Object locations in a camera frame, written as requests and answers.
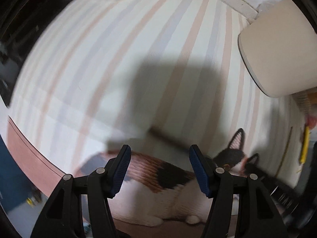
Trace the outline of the yellow phone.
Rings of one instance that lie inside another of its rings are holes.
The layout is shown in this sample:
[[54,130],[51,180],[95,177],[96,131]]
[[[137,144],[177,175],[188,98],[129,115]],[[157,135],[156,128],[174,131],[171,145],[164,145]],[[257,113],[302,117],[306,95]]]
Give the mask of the yellow phone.
[[303,135],[303,145],[302,145],[301,152],[299,155],[299,164],[300,165],[304,164],[306,159],[307,159],[309,140],[310,140],[310,129],[309,129],[309,126],[306,125],[305,129],[304,129],[304,135]]

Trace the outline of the dark chopstick right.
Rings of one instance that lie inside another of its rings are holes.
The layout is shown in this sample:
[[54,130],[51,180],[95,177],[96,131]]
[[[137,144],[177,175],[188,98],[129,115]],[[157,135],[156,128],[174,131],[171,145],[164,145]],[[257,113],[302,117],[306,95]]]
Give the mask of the dark chopstick right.
[[189,144],[189,143],[183,142],[180,139],[174,138],[173,136],[170,136],[169,134],[167,134],[166,132],[162,131],[161,129],[155,126],[151,126],[148,129],[147,133],[153,138],[159,141],[162,141],[171,147],[174,147],[176,149],[179,149],[187,153],[189,152],[192,146],[196,146],[195,144]]

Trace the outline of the red scrubber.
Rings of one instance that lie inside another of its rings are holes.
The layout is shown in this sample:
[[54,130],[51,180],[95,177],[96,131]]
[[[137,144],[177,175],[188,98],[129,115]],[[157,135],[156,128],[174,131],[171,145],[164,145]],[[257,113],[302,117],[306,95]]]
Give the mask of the red scrubber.
[[317,124],[317,118],[316,116],[313,116],[313,115],[310,115],[308,114],[306,116],[306,126],[312,130],[316,127],[316,124]]

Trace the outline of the striped cat table mat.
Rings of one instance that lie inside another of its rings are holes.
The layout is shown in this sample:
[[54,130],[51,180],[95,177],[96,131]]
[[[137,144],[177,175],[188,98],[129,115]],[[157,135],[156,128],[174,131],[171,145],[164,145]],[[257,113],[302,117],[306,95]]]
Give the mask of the striped cat table mat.
[[6,145],[49,195],[61,176],[103,167],[132,149],[116,219],[156,227],[207,219],[211,200],[187,150],[210,157],[244,129],[244,153],[291,187],[298,183],[304,115],[292,97],[270,98],[238,49],[247,18],[220,0],[74,0],[29,54],[9,109]]

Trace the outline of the beige utensil holder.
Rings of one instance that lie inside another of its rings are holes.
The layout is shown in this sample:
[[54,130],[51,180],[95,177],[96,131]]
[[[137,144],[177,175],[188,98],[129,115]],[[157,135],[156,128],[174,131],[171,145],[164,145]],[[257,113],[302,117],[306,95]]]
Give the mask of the beige utensil holder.
[[292,0],[261,13],[239,34],[238,45],[247,70],[267,96],[316,87],[316,32]]

